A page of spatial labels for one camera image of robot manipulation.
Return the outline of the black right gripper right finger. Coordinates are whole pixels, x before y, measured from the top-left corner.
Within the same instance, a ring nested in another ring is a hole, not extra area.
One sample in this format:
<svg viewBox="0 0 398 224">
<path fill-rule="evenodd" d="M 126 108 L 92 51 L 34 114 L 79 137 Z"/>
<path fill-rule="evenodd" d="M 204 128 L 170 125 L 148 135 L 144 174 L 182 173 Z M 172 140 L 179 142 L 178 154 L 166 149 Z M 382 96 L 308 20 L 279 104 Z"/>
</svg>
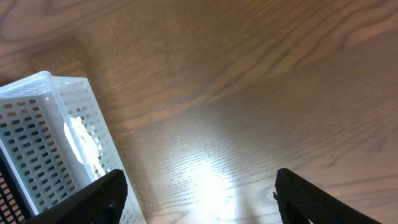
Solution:
<svg viewBox="0 0 398 224">
<path fill-rule="evenodd" d="M 377 223 L 287 168 L 277 171 L 273 196 L 283 223 Z"/>
</svg>

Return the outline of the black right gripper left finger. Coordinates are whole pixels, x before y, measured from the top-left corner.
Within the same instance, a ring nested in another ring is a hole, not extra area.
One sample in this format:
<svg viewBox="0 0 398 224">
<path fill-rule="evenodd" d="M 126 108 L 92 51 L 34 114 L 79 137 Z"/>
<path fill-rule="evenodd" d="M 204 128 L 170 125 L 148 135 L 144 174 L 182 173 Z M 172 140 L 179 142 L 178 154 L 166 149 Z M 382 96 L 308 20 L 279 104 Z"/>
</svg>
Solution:
<svg viewBox="0 0 398 224">
<path fill-rule="evenodd" d="M 127 199 L 124 172 L 115 169 L 54 207 L 26 220 L 28 224 L 118 224 Z"/>
</svg>

